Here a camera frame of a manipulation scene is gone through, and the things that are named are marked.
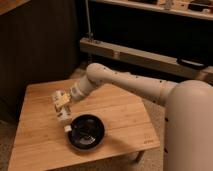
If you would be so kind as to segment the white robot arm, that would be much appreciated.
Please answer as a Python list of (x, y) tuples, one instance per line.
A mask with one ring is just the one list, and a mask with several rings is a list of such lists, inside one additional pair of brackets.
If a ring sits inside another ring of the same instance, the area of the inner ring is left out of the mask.
[(165, 107), (164, 171), (213, 171), (213, 86), (137, 76), (92, 63), (70, 87), (53, 94), (60, 121), (71, 118), (70, 105), (104, 84), (112, 84)]

